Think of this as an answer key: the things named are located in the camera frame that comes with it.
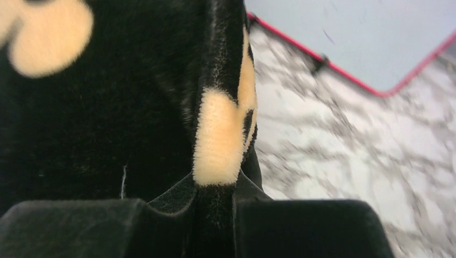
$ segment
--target white thread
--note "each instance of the white thread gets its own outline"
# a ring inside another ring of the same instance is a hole
[[[120,187],[120,198],[125,198],[125,179],[127,178],[127,166],[124,166],[124,175],[122,176],[122,186]]]

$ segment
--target marble surface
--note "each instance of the marble surface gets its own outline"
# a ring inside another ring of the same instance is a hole
[[[377,98],[252,28],[256,149],[275,199],[355,198],[379,214],[397,258],[456,257],[456,73],[437,61]]]

